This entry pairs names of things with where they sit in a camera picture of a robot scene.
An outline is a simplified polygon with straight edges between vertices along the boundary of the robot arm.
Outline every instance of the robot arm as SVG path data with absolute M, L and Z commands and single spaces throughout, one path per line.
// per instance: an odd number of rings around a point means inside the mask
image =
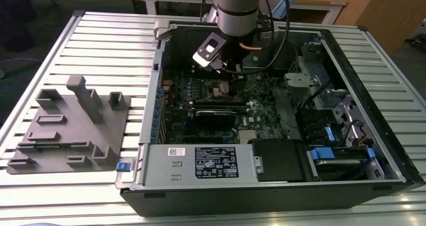
M 290 9 L 290 0 L 274 0 L 278 4 L 274 6 L 277 13 L 284 13 Z M 250 47 L 254 36 L 262 32 L 272 31 L 272 42 L 274 38 L 273 17 L 270 21 L 260 20 L 265 17 L 260 14 L 261 0 L 213 0 L 213 10 L 209 21 L 217 21 L 218 31 L 212 33 L 201 47 L 198 48 L 193 59 L 209 71 L 216 70 L 218 73 L 226 72 L 236 75 L 248 75 L 265 72 L 277 60 L 277 56 L 284 48 L 288 33 L 285 35 L 278 53 L 270 64 L 258 72 L 242 72 L 242 60 L 250 54 L 250 50 L 264 50 L 266 47 Z
M 213 0 L 213 7 L 206 15 L 206 22 L 217 22 L 218 20 L 218 0 Z M 286 0 L 269 0 L 273 9 L 274 18 L 282 19 L 286 16 Z M 266 0 L 260 0 L 260 10 L 269 14 Z

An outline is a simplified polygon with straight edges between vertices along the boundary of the slotted aluminum surface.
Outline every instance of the slotted aluminum surface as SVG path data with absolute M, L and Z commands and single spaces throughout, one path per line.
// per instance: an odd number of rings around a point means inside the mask
M 426 187 L 396 197 L 379 198 L 349 210 L 143 218 L 119 196 L 114 185 L 117 172 L 7 174 L 9 159 L 35 116 L 35 95 L 41 88 L 71 93 L 65 85 L 74 74 L 86 76 L 89 88 L 95 88 L 98 94 L 122 91 L 133 96 L 121 155 L 137 155 L 156 50 L 153 29 L 160 19 L 198 21 L 196 17 L 99 12 L 87 12 L 73 19 L 70 33 L 59 39 L 58 49 L 45 62 L 47 70 L 41 72 L 41 83 L 30 89 L 33 96 L 21 101 L 17 116 L 7 122 L 10 132 L 0 147 L 0 225 L 41 222 L 59 225 L 423 225 Z M 297 23 L 294 26 L 326 28 L 333 32 L 409 156 L 426 175 L 425 101 L 383 49 L 357 27 Z

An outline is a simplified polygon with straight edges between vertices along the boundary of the cable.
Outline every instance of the cable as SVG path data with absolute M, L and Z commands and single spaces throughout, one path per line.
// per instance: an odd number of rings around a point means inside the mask
M 346 145 L 346 139 L 348 139 L 348 136 L 349 136 L 349 132 L 352 132 L 352 127 L 353 125 L 358 122 L 360 120 L 353 120 L 352 123 L 349 124 L 349 127 L 348 127 L 348 131 L 345 133 L 345 137 L 342 138 L 342 144 L 340 147 L 345 147 Z
M 290 41 L 288 41 L 288 44 L 292 46 L 292 48 L 293 48 L 293 51 L 294 51 L 294 60 L 296 60 L 296 64 L 297 64 L 297 66 L 300 67 L 300 51 L 298 51 L 298 49 L 296 48 L 296 46 L 294 46 L 294 44 L 290 42 Z
M 248 46 L 245 45 L 245 43 L 240 43 L 241 48 L 246 49 L 246 50 L 252 50 L 252 51 L 262 51 L 269 49 L 273 44 L 274 44 L 274 37 L 276 37 L 276 29 L 274 29 L 274 16 L 273 16 L 273 10 L 272 10 L 272 5 L 269 3 L 269 0 L 265 0 L 266 4 L 268 4 L 268 10 L 269 10 L 269 16 L 270 16 L 270 21 L 272 21 L 272 41 L 268 43 L 266 46 L 261 47 L 261 46 Z
M 316 99 L 316 97 L 325 91 L 325 89 L 328 88 L 328 86 L 330 85 L 332 80 L 329 80 L 322 86 L 320 86 L 318 90 L 316 91 L 316 93 L 308 98 L 308 100 L 305 101 L 304 105 L 302 105 L 302 109 L 305 108 L 305 106 L 308 105 L 308 103 Z
M 202 0 L 202 7 L 201 7 L 201 22 L 204 22 L 204 9 L 205 9 L 206 0 Z
M 364 133 L 364 136 L 362 138 L 360 139 L 360 141 L 357 142 L 357 146 L 360 147 L 361 146 L 361 143 L 367 140 L 368 138 L 368 132 L 362 129 L 362 127 L 360 127 L 360 131 L 361 133 Z
M 261 72 L 268 71 L 268 70 L 273 67 L 273 65 L 274 65 L 274 63 L 276 63 L 276 61 L 277 61 L 277 59 L 278 59 L 278 56 L 280 56 L 280 54 L 281 54 L 281 52 L 282 52 L 284 46 L 285 46 L 285 44 L 286 44 L 286 42 L 288 42 L 288 38 L 289 38 L 289 32 L 290 32 L 290 17 L 289 17 L 289 16 L 290 16 L 290 0 L 286 0 L 286 12 L 288 12 L 288 17 L 286 17 L 286 33 L 285 33 L 285 37 L 284 37 L 284 39 L 282 39 L 282 43 L 281 43 L 280 48 L 278 48 L 278 52 L 277 52 L 277 54 L 276 54 L 276 56 L 274 56 L 272 62 L 268 64 L 266 67 L 264 67 L 264 68 L 260 69 L 260 70 L 248 71 L 248 72 L 238 72 L 238 71 L 232 71 L 232 70 L 225 69 L 225 72 L 226 72 L 226 73 L 234 74 L 234 75 L 253 75 L 253 74 L 258 74 L 258 73 L 261 73 Z
M 292 127 L 292 128 L 296 128 L 296 129 L 298 129 L 298 130 L 301 130 L 301 128 L 300 127 L 296 127 L 296 126 L 293 126 L 293 125 L 289 125 L 289 123 L 282 119 L 282 117 L 281 117 L 281 114 L 278 114 L 278 118 L 280 118 L 280 120 L 289 126 L 289 127 Z
M 33 59 L 33 58 L 17 58 L 17 59 L 5 60 L 5 61 L 0 62 L 0 64 L 7 63 L 7 62 L 10 62 L 10 61 L 37 61 L 37 62 L 39 62 L 39 63 L 43 63 L 43 61 L 39 60 L 39 59 Z

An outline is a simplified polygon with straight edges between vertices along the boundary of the warning label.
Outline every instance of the warning label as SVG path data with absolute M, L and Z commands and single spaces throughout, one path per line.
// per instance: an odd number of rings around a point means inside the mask
M 200 179 L 238 178 L 236 147 L 196 148 L 196 176 Z

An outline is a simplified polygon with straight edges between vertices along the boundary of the metal bracket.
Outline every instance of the metal bracket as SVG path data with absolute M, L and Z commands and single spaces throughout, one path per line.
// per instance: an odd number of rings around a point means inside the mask
M 156 40 L 162 39 L 164 35 L 170 30 L 170 20 L 158 20 L 154 24 L 154 37 Z

